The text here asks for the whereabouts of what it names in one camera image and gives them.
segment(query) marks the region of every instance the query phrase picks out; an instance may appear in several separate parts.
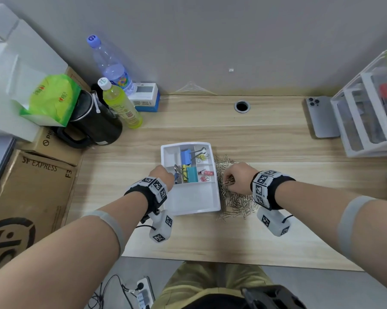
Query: hand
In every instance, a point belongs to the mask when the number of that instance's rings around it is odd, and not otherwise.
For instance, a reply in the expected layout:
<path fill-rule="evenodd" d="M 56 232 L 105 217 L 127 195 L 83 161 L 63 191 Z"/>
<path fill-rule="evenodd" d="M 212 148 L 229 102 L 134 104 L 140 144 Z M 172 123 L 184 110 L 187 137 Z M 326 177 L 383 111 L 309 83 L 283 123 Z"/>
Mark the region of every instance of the hand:
<path fill-rule="evenodd" d="M 162 165 L 156 166 L 156 168 L 150 172 L 149 176 L 160 178 L 166 184 L 168 192 L 175 184 L 175 176 L 172 173 L 169 173 Z"/>
<path fill-rule="evenodd" d="M 247 163 L 233 164 L 223 174 L 223 182 L 225 183 L 229 176 L 233 176 L 235 183 L 228 186 L 231 192 L 238 194 L 251 195 L 251 181 L 259 171 L 249 166 Z"/>

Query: white plastic organizer tray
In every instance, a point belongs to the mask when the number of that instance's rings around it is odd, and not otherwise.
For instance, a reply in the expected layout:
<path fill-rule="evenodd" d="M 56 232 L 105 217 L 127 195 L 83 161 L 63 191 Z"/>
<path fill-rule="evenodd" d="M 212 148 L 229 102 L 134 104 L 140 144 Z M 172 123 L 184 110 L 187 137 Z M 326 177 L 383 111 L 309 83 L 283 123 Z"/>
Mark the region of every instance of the white plastic organizer tray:
<path fill-rule="evenodd" d="M 205 160 L 193 158 L 198 153 L 194 151 L 206 149 L 208 158 Z M 179 176 L 173 189 L 168 194 L 168 199 L 165 201 L 164 208 L 169 210 L 173 215 L 187 215 L 191 213 L 206 213 L 208 211 L 218 211 L 221 209 L 219 200 L 219 188 L 217 173 L 215 167 L 212 148 L 206 142 L 183 142 L 160 147 L 160 155 L 162 166 L 170 173 L 175 174 L 174 166 L 182 167 L 181 153 L 191 150 L 191 167 L 196 167 L 196 173 L 202 170 L 213 171 L 214 175 L 206 178 L 209 181 L 201 181 L 202 175 L 198 175 L 198 182 L 187 182 Z"/>

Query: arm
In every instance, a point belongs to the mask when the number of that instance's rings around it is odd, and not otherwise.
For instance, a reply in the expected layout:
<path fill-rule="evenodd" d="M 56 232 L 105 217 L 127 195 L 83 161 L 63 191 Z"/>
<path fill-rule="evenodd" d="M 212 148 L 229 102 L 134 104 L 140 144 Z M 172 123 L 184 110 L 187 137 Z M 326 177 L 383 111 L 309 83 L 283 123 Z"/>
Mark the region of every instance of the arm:
<path fill-rule="evenodd" d="M 149 176 L 160 177 L 172 189 L 174 176 L 162 166 Z M 131 192 L 98 210 L 116 219 L 127 242 L 147 208 L 146 197 Z M 0 308 L 84 308 L 119 253 L 107 223 L 95 216 L 80 218 L 0 269 Z"/>
<path fill-rule="evenodd" d="M 250 184 L 257 172 L 246 163 L 234 164 L 225 172 L 223 181 L 232 175 L 232 192 L 252 194 Z M 282 183 L 275 192 L 275 200 L 282 208 L 338 252 L 338 224 L 348 203 L 358 196 L 296 181 Z M 351 241 L 353 261 L 387 287 L 387 201 L 370 201 L 361 208 Z"/>

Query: kettle handle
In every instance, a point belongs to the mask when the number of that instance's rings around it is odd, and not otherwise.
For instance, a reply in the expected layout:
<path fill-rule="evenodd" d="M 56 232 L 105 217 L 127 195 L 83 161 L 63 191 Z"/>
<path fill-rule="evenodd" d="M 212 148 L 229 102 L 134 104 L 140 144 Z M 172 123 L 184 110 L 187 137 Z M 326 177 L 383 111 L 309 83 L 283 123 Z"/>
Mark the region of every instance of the kettle handle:
<path fill-rule="evenodd" d="M 65 127 L 54 128 L 54 131 L 56 131 L 57 136 L 73 148 L 82 149 L 94 143 L 88 135 L 85 135 L 83 139 L 73 140 L 72 137 L 69 134 L 67 134 L 64 130 L 65 130 Z"/>

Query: khaki pants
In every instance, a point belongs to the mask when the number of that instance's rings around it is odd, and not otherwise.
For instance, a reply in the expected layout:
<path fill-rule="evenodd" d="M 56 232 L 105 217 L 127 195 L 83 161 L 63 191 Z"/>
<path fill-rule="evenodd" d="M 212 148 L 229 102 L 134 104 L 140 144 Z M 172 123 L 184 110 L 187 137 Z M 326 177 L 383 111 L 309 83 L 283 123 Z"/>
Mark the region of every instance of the khaki pants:
<path fill-rule="evenodd" d="M 184 262 L 172 275 L 152 309 L 181 309 L 208 294 L 242 297 L 240 288 L 273 285 L 255 265 L 225 264 L 225 287 L 217 287 L 217 263 Z"/>

